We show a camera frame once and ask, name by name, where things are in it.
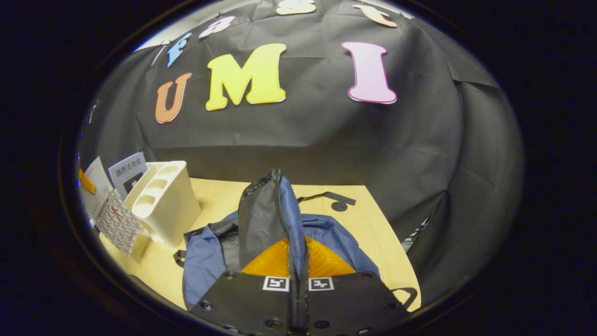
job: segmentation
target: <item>bag handle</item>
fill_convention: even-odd
[[[184,250],[178,250],[176,251],[176,253],[173,255],[174,257],[174,261],[176,262],[176,264],[182,268],[184,268],[184,260],[186,258],[186,251]]]
[[[334,209],[336,211],[345,211],[346,209],[348,209],[347,204],[350,204],[350,205],[356,204],[356,200],[353,200],[352,198],[348,198],[346,196],[338,195],[336,193],[332,193],[331,191],[326,191],[321,194],[307,196],[307,197],[299,197],[299,198],[297,198],[297,202],[301,203],[302,201],[308,201],[308,200],[312,200],[313,198],[318,198],[318,197],[327,197],[327,198],[331,198],[331,199],[335,200],[335,202],[332,203],[332,209]]]
[[[395,292],[395,291],[405,291],[406,293],[410,294],[410,297],[408,298],[408,300],[402,304],[404,306],[404,309],[408,309],[413,304],[414,299],[416,299],[417,295],[418,295],[417,290],[412,287],[392,289],[392,292]]]

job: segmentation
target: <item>orange letter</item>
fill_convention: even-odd
[[[378,11],[374,7],[366,5],[352,5],[352,7],[359,8],[361,11],[363,11],[363,14],[365,14],[366,17],[379,23],[380,25],[384,25],[390,28],[398,27],[398,24],[396,22],[386,20],[386,18],[384,18],[384,16],[390,17],[388,13]]]
[[[172,82],[167,82],[158,89],[158,101],[155,103],[155,120],[160,124],[169,123],[174,120],[180,112],[180,107],[183,103],[184,87],[187,80],[190,78],[190,72],[180,75],[176,78],[176,92],[174,93],[174,103],[170,109],[166,109],[166,97],[168,96],[168,89],[172,86]]]

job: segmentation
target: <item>paper card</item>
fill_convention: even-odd
[[[124,201],[141,176],[147,172],[143,152],[135,153],[108,169],[114,188]]]
[[[106,176],[100,157],[97,157],[85,171],[87,178],[96,186],[96,193],[92,194],[79,182],[79,192],[87,213],[93,221],[98,217],[101,207],[106,202],[108,195],[114,190]]]
[[[115,191],[109,194],[96,225],[114,246],[130,258],[141,223],[122,204]]]

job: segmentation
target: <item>black cloth backdrop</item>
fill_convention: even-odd
[[[161,53],[162,46],[151,47],[123,60],[90,102],[96,108],[84,121],[81,166],[100,156],[107,170],[143,151],[147,161],[186,161],[193,178],[250,182],[278,167],[294,184],[366,185],[401,240],[434,213],[408,252],[423,304],[470,280],[503,242],[521,193],[521,139],[498,84],[465,49],[417,18],[391,13],[399,24],[392,29],[351,0],[317,1],[314,12],[290,16],[278,15],[277,3],[214,13],[190,31],[169,68],[167,51],[177,39]],[[198,38],[226,16],[236,16],[231,27]],[[397,102],[348,96],[355,75],[341,46],[347,41],[387,49],[383,62]],[[251,105],[243,98],[207,111],[207,63],[231,54],[242,66],[270,43],[287,46],[279,62],[286,99]],[[192,76],[180,113],[159,124],[158,87],[186,72]]]

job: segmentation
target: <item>wooden table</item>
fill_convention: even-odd
[[[189,231],[219,222],[238,208],[246,182],[228,182],[207,179],[190,179],[202,212]],[[408,308],[413,311],[421,306],[421,295],[417,277],[396,234],[363,185],[293,185],[297,197],[311,196],[331,191],[356,200],[344,212],[332,210],[335,201],[320,197],[299,204],[301,213],[333,216],[357,240],[361,249],[379,268],[381,280],[390,289],[412,287],[419,295]],[[128,274],[141,279],[154,291],[184,308],[182,293],[183,269],[173,260],[175,249],[166,248],[157,242],[149,242],[141,258],[127,258],[104,236],[100,240],[116,263]],[[184,241],[178,249],[185,250]],[[405,302],[409,294],[394,292],[400,302]]]

